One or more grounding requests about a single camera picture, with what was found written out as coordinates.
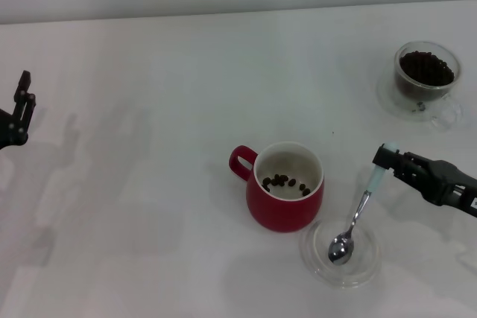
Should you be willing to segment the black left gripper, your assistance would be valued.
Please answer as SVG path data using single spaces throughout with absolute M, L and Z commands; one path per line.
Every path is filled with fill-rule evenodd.
M 31 73 L 24 70 L 14 94 L 13 113 L 1 110 L 1 149 L 9 146 L 21 146 L 28 140 L 28 128 L 36 106 L 36 95 L 28 91 L 30 85 Z

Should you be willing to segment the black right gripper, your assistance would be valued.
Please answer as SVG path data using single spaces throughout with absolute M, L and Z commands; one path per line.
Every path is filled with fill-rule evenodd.
M 410 153 L 387 149 L 382 145 L 373 163 L 411 186 L 422 188 L 421 195 L 436 206 L 449 206 L 476 217 L 476 179 L 443 160 L 430 161 L 426 169 Z

